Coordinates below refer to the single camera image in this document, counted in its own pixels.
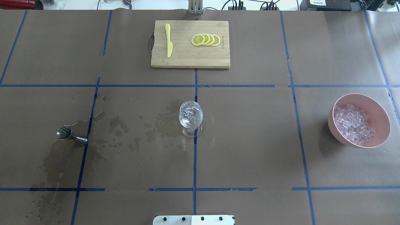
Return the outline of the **aluminium frame post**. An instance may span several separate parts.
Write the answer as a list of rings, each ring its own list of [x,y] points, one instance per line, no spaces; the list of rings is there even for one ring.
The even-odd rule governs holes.
[[[188,13],[189,14],[203,14],[203,0],[189,0],[188,1]]]

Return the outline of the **bamboo cutting board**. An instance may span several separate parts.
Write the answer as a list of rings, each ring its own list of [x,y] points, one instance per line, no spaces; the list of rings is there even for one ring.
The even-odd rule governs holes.
[[[171,41],[174,44],[171,57],[167,57],[165,24],[171,25]],[[196,34],[218,35],[220,44],[216,47],[194,46],[191,39]],[[228,21],[155,21],[151,67],[229,69],[230,66]]]

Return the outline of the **steel jigger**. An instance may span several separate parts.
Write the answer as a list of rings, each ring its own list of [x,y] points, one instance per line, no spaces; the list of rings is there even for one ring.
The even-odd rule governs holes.
[[[72,127],[68,126],[68,125],[61,126],[57,130],[56,136],[60,140],[74,140],[76,142],[76,144],[79,145],[79,146],[84,146],[84,145],[86,145],[88,143],[88,140],[87,140],[86,137],[76,136],[73,133]]]

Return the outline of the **black box device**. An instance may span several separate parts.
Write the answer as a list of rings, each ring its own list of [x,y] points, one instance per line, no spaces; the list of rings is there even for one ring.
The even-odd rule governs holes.
[[[352,11],[350,0],[302,0],[300,11]]]

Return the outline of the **yellow plastic knife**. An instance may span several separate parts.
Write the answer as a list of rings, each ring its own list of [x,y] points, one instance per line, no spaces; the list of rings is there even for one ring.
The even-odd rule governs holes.
[[[171,25],[165,24],[166,44],[167,44],[167,57],[170,58],[173,52],[174,44],[171,41]]]

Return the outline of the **red thermos bottle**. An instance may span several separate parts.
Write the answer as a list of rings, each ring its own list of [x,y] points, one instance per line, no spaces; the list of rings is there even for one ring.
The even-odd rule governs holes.
[[[43,10],[40,0],[1,0],[0,8],[5,10]]]

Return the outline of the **clear ice cubes pile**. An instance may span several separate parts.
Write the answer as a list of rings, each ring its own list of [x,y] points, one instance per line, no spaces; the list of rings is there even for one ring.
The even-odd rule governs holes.
[[[369,116],[353,104],[340,108],[334,106],[334,122],[339,132],[353,144],[364,146],[376,136],[376,130],[368,123]]]

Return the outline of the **clear wine glass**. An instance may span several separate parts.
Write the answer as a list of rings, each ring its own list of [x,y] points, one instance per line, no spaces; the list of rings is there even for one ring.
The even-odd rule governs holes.
[[[186,101],[179,109],[179,122],[183,126],[182,132],[188,138],[195,138],[202,130],[203,111],[196,101]]]

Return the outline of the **lemon slice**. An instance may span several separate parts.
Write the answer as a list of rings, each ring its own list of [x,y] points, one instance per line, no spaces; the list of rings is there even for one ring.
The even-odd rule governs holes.
[[[203,42],[203,36],[201,34],[196,34],[191,39],[191,43],[194,46],[201,46],[202,42]]]
[[[206,46],[216,46],[219,43],[219,37],[214,34],[203,34],[205,37],[204,45]]]
[[[211,36],[209,34],[201,34],[203,36],[202,45],[209,45],[211,41]]]
[[[212,35],[212,43],[210,44],[210,46],[212,47],[216,47],[220,44],[221,38],[218,35]]]

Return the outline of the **pink bowl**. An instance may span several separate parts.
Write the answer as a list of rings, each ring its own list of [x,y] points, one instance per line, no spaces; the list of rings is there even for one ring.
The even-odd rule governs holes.
[[[328,127],[336,140],[357,148],[375,148],[390,136],[387,112],[374,99],[357,93],[340,97],[328,114]]]

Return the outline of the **brown paper table cover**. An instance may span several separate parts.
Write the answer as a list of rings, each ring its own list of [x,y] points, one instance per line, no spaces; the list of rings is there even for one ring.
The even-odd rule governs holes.
[[[228,21],[229,69],[151,67],[156,20]],[[342,96],[391,122],[342,144]],[[180,106],[204,114],[183,134]],[[86,137],[60,140],[64,125]],[[399,224],[399,13],[1,11],[1,224]]]

